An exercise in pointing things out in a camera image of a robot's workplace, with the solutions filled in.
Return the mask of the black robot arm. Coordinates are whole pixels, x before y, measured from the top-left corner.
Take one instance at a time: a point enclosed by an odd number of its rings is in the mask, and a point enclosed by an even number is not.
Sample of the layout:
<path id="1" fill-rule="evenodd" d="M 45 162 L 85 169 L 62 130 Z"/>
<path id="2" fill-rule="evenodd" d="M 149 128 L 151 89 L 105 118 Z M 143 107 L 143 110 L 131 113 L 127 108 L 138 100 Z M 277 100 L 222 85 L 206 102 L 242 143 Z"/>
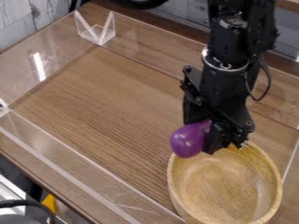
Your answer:
<path id="1" fill-rule="evenodd" d="M 189 158 L 214 154 L 230 145 L 242 148 L 255 123 L 247 100 L 261 73 L 271 74 L 263 53 L 279 31 L 277 0 L 209 0 L 210 41 L 202 50 L 203 68 L 183 68 L 183 127 L 171 136 L 174 153 Z"/>

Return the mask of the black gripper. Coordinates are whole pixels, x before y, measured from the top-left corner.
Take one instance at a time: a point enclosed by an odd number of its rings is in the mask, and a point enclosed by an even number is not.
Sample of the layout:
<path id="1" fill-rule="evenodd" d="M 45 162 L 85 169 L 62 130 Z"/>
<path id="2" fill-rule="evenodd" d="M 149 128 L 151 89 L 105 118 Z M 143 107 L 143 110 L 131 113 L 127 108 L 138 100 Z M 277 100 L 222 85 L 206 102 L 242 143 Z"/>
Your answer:
<path id="1" fill-rule="evenodd" d="M 255 131 L 247 98 L 257 83 L 257 61 L 223 66 L 203 57 L 203 69 L 186 66 L 182 70 L 183 123 L 205 122 L 203 152 L 213 155 L 234 144 L 238 148 Z"/>

